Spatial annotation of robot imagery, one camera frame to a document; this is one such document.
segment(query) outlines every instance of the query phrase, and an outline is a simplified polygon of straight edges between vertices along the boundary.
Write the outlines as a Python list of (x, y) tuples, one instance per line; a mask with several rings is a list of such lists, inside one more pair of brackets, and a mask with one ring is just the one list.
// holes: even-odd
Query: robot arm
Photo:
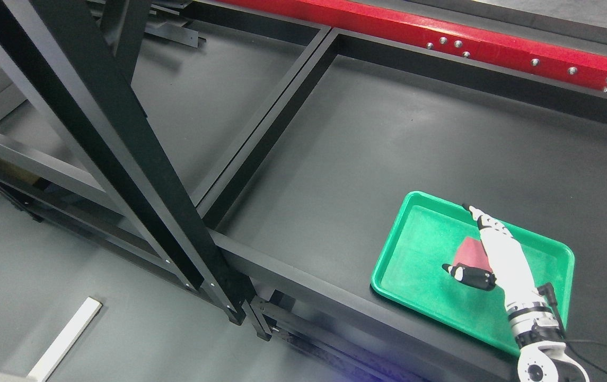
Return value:
[[(521, 350), (517, 362), (520, 380), (590, 382), (584, 368), (565, 354), (566, 345), (562, 341), (560, 325), (534, 285), (534, 277), (521, 244), (499, 220), (473, 206), (463, 207), (478, 223), (480, 241), (493, 271), (490, 279), (504, 290), (508, 321)], [(475, 279), (463, 279), (466, 271), (470, 275), (477, 275), (475, 271), (465, 268), (459, 271), (451, 266), (445, 270), (458, 281), (479, 288), (477, 283), (471, 282)]]

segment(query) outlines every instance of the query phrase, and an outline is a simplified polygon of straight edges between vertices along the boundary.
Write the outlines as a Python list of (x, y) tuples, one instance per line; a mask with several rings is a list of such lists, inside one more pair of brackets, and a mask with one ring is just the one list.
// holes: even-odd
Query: cable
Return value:
[(601, 372), (603, 372), (604, 374), (607, 375), (607, 370), (605, 370), (604, 368), (599, 367), (595, 363), (591, 362), (588, 358), (586, 358), (583, 355), (579, 354), (579, 352), (577, 352), (574, 349), (574, 347), (572, 346), (572, 343), (591, 343), (591, 344), (594, 344), (594, 345), (604, 346), (605, 348), (607, 348), (607, 344), (606, 343), (601, 343), (599, 341), (592, 341), (592, 340), (568, 340), (567, 339), (567, 331), (565, 331), (565, 325), (562, 323), (562, 317), (560, 317), (560, 312), (558, 311), (558, 299), (556, 298), (556, 293), (555, 293), (555, 290), (553, 289), (553, 284), (551, 284), (550, 282), (545, 283), (544, 285), (538, 287), (536, 290), (538, 290), (538, 292), (539, 292), (540, 295), (546, 297), (548, 305), (551, 307), (551, 310), (553, 310), (553, 315), (558, 320), (558, 326), (560, 327), (560, 332), (561, 332), (563, 341), (565, 342), (565, 344), (567, 345), (567, 347), (570, 350), (572, 350), (572, 353), (574, 353), (574, 355), (576, 355), (577, 357), (579, 357), (582, 360), (584, 360), (584, 362), (588, 363), (590, 366), (592, 366), (592, 367), (600, 370)]
[(594, 345), (600, 345), (600, 346), (604, 346), (605, 348), (607, 348), (607, 344), (606, 343), (601, 343), (599, 341), (592, 341), (592, 340), (568, 340), (565, 339), (564, 340), (565, 343), (567, 343), (567, 346), (570, 350), (572, 350), (572, 353), (574, 353), (574, 355), (576, 355), (577, 357), (581, 358), (582, 360), (584, 360), (584, 362), (588, 363), (589, 365), (591, 365), (592, 367), (600, 370), (601, 372), (607, 374), (607, 371), (604, 370), (603, 368), (599, 367), (598, 365), (595, 365), (593, 362), (590, 362), (587, 358), (584, 358), (583, 355), (577, 353), (577, 351), (574, 350), (574, 348), (572, 347), (573, 343), (591, 343)]

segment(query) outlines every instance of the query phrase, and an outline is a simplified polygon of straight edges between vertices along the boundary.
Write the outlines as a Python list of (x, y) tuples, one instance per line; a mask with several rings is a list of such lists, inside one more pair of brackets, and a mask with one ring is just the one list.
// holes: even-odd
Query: white strip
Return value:
[(72, 348), (77, 338), (82, 334), (93, 316), (98, 313), (102, 304), (91, 297), (87, 297), (80, 309), (68, 321), (65, 328), (58, 334), (51, 346), (44, 352), (39, 361), (28, 373), (28, 378), (44, 382), (58, 366), (65, 354)]

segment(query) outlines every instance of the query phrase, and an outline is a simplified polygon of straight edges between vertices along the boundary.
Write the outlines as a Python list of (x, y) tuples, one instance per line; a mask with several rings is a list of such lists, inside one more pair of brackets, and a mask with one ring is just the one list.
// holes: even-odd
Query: red metal beam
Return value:
[(582, 85), (607, 88), (607, 57), (508, 34), (430, 19), (348, 0), (221, 0), (331, 27), (427, 47), (493, 65)]

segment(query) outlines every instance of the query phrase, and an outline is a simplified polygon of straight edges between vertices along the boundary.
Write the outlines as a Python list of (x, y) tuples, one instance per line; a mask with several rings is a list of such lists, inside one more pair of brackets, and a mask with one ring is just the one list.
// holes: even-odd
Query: red sponge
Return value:
[(466, 237), (461, 245), (459, 245), (452, 264), (473, 266), (475, 268), (485, 269), (485, 271), (489, 271), (490, 273), (492, 272), (482, 243), (472, 237)]

